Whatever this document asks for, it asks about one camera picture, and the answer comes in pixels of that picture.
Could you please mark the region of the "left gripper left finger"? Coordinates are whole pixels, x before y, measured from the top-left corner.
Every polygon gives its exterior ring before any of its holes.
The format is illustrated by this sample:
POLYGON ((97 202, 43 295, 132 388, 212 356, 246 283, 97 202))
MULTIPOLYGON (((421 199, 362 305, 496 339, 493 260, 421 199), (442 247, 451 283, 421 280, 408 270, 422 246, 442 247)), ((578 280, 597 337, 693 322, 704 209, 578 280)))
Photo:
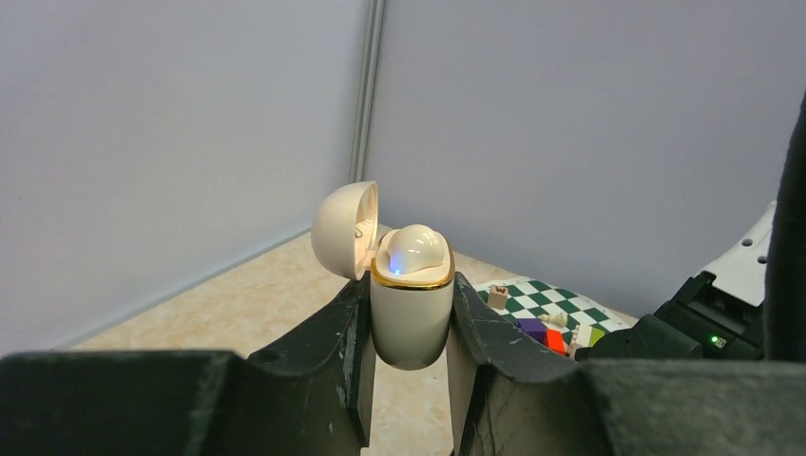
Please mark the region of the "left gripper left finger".
POLYGON ((370 284, 232 351, 40 351, 1 362, 5 455, 357 455, 374 386, 370 284))

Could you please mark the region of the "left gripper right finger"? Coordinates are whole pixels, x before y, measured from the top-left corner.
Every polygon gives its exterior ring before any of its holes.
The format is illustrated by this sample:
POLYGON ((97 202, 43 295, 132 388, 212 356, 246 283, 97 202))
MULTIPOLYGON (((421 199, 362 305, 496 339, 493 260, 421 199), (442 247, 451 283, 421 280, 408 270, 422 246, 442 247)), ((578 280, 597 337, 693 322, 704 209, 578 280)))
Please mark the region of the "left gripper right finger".
POLYGON ((805 368, 550 351, 454 280, 447 346, 457 455, 801 455, 805 368))

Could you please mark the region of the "beige earbud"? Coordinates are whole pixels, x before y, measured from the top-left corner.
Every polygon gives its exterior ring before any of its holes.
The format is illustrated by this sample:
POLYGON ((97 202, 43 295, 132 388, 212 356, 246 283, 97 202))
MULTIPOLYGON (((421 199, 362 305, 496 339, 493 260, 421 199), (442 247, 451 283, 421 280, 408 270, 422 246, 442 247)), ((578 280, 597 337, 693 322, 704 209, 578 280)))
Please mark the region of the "beige earbud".
POLYGON ((436 268, 445 260, 444 240, 431 227, 412 224, 391 234, 387 258, 388 269, 395 275, 410 275, 436 268))

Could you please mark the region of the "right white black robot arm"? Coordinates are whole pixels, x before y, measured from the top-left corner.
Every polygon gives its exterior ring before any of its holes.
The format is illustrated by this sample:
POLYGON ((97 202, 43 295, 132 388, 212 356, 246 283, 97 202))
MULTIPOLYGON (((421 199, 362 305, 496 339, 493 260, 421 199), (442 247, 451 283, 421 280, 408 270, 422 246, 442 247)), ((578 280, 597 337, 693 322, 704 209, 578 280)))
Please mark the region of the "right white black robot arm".
POLYGON ((805 355, 805 114, 798 114, 776 199, 743 238, 634 326, 570 355, 760 360, 775 337, 784 358, 805 355))

